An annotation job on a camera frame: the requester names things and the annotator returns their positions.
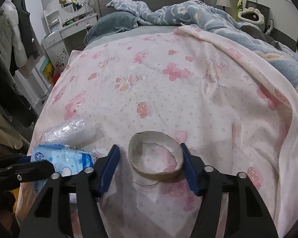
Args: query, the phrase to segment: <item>blue fluffy blanket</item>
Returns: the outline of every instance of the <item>blue fluffy blanket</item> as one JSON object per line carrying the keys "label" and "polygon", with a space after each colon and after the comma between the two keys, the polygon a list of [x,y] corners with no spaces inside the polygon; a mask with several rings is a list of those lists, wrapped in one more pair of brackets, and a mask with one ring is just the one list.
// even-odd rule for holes
{"label": "blue fluffy blanket", "polygon": [[289,80],[298,93],[298,54],[282,44],[280,45],[283,51],[279,51],[264,41],[254,39],[239,30],[242,25],[249,23],[238,23],[225,11],[197,0],[164,6],[155,12],[142,1],[112,0],[107,7],[132,13],[140,25],[197,24],[203,30],[233,40],[269,62]]}

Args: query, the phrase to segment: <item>white jacket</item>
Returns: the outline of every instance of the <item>white jacket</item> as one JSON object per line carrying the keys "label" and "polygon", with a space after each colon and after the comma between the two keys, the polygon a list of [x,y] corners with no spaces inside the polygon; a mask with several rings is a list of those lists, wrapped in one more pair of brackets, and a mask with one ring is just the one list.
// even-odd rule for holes
{"label": "white jacket", "polygon": [[0,7],[0,53],[8,69],[10,69],[12,46],[16,65],[20,68],[27,63],[28,57],[21,41],[18,12],[14,4],[6,0]]}

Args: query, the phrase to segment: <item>plastic package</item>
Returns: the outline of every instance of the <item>plastic package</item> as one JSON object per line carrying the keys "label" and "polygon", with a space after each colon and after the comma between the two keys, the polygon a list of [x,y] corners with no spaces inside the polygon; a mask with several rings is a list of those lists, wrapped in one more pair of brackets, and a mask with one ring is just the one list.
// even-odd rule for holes
{"label": "plastic package", "polygon": [[70,119],[46,130],[41,144],[58,143],[79,147],[92,139],[99,129],[98,124],[82,118]]}

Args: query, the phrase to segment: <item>black clamp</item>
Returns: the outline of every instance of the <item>black clamp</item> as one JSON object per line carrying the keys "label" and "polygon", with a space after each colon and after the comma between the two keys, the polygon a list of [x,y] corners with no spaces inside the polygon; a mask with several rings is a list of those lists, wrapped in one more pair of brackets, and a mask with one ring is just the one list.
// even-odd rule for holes
{"label": "black clamp", "polygon": [[108,191],[119,159],[119,147],[114,145],[108,156],[99,158],[93,167],[87,167],[77,175],[52,174],[25,218],[19,237],[74,237],[69,193],[76,193],[83,237],[108,238],[95,198]]}
{"label": "black clamp", "polygon": [[222,193],[229,193],[224,238],[278,238],[274,222],[257,189],[244,172],[222,174],[181,144],[184,172],[190,190],[203,196],[190,238],[214,238],[220,217]]}

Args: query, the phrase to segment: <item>table lamp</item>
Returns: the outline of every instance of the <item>table lamp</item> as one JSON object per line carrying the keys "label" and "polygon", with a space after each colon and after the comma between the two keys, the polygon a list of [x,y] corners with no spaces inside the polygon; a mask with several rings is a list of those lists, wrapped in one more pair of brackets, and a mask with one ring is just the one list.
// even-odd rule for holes
{"label": "table lamp", "polygon": [[232,7],[230,0],[217,0],[216,5],[223,6],[223,11],[226,11],[226,7]]}

